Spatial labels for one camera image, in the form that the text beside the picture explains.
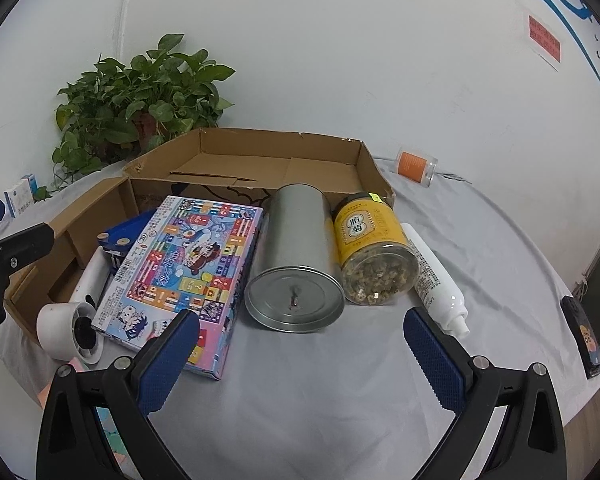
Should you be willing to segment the white tube bottle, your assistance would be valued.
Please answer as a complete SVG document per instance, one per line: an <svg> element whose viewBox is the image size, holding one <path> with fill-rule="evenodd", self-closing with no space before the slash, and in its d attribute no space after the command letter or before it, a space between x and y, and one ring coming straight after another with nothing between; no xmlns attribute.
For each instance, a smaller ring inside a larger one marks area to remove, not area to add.
<svg viewBox="0 0 600 480"><path fill-rule="evenodd" d="M408 248L418 261L419 271L414 289L430 318L442 332L457 339L469 333L465 297L449 272L416 230L407 222L401 224Z"/></svg>

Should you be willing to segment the colourful board game box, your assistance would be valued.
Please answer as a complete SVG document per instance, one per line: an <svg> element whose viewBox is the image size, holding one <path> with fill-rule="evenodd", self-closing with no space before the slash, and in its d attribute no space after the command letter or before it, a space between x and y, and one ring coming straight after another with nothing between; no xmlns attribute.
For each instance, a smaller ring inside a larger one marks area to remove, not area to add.
<svg viewBox="0 0 600 480"><path fill-rule="evenodd" d="M140 350L191 310L200 330L186 367L221 379L262 217L257 206L166 196L102 296L94 329Z"/></svg>

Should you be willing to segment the yellow-label chrysanthemum jar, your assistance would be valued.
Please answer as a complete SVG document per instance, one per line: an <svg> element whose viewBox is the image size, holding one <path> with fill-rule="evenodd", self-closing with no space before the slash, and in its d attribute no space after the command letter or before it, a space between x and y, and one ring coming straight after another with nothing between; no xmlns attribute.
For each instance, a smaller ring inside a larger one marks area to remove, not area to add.
<svg viewBox="0 0 600 480"><path fill-rule="evenodd" d="M393 209L375 193L346 197L334 227L347 300L379 306L412 289L419 264Z"/></svg>

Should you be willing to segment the silver metal canister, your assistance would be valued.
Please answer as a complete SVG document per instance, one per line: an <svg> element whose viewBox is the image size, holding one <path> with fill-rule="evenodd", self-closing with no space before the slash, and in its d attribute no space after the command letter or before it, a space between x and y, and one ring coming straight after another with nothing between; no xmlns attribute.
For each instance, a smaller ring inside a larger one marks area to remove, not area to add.
<svg viewBox="0 0 600 480"><path fill-rule="evenodd" d="M316 332L340 317L346 300L334 222L314 186L288 184L271 198L244 300L257 322L283 333Z"/></svg>

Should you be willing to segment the small blue white box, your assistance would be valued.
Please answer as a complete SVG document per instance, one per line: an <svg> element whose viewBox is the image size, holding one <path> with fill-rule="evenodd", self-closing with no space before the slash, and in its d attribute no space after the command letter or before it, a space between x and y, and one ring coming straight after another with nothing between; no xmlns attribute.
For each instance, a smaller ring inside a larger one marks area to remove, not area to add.
<svg viewBox="0 0 600 480"><path fill-rule="evenodd" d="M4 202L12 218L21 216L35 202L38 182L34 174L26 174L15 185L3 192Z"/></svg>

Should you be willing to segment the black phone with sticker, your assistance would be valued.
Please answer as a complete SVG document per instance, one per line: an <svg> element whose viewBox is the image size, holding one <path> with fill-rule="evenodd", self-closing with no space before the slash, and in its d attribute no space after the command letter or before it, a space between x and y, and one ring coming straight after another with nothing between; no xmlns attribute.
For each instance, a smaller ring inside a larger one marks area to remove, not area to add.
<svg viewBox="0 0 600 480"><path fill-rule="evenodd" d="M560 307L576 341L585 376L592 379L600 374L600 344L580 301L573 296L563 296Z"/></svg>

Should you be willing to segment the green potted plant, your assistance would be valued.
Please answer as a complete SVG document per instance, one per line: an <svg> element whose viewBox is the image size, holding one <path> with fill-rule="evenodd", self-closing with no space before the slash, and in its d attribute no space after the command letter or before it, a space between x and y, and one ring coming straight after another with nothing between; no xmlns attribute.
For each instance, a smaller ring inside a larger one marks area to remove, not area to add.
<svg viewBox="0 0 600 480"><path fill-rule="evenodd" d="M233 104L216 85L235 70L206 49L180 52L183 39L164 35L129 64L99 58L92 70L58 90L64 100L55 110L60 139L52 153L53 183L33 193L37 202L190 130L218 124Z"/></svg>

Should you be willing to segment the cardboard box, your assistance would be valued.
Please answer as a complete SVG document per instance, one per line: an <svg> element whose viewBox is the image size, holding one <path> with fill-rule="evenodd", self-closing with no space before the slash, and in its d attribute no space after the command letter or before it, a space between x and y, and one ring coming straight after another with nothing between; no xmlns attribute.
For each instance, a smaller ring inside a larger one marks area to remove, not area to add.
<svg viewBox="0 0 600 480"><path fill-rule="evenodd" d="M196 129L132 160L112 177L91 174L14 220L10 226L15 231L48 223L55 245L48 256L12 276L4 306L33 338L38 311L68 300L104 229L158 207L168 195L263 207L278 188L291 183L318 188L331 205L357 192L394 201L393 189L359 140Z"/></svg>

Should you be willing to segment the orange clear plastic cup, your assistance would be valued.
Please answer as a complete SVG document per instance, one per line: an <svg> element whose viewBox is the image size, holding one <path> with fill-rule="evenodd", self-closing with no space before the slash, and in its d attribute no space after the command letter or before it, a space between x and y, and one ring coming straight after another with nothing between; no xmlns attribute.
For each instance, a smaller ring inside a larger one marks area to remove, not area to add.
<svg viewBox="0 0 600 480"><path fill-rule="evenodd" d="M398 154L396 154L396 173L424 188L430 187L437 166L438 160L436 158L421 152L400 148Z"/></svg>

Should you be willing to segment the red wall sign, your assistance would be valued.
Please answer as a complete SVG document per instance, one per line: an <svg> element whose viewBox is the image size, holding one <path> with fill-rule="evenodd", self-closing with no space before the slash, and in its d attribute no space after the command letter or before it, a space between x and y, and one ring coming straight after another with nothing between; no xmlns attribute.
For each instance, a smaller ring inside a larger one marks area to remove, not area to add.
<svg viewBox="0 0 600 480"><path fill-rule="evenodd" d="M524 12L524 38L530 48L553 69L562 67L562 43L546 25L530 12Z"/></svg>

